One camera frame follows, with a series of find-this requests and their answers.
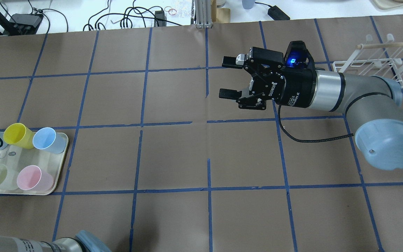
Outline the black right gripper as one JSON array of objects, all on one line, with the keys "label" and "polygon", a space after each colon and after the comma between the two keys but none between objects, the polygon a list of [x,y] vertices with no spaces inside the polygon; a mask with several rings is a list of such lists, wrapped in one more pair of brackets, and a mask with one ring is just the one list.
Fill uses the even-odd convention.
[{"label": "black right gripper", "polygon": [[243,69],[251,76],[241,91],[220,88],[220,99],[236,100],[242,110],[265,110],[267,101],[277,105],[307,108],[311,105],[317,84],[316,70],[284,66],[286,53],[251,47],[246,54],[224,56],[222,67]]}]

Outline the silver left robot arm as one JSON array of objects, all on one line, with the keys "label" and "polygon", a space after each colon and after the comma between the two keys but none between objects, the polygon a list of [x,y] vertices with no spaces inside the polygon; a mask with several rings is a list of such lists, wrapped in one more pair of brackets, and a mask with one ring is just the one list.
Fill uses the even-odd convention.
[{"label": "silver left robot arm", "polygon": [[110,252],[111,250],[88,231],[75,238],[64,237],[51,243],[0,236],[0,252]]}]

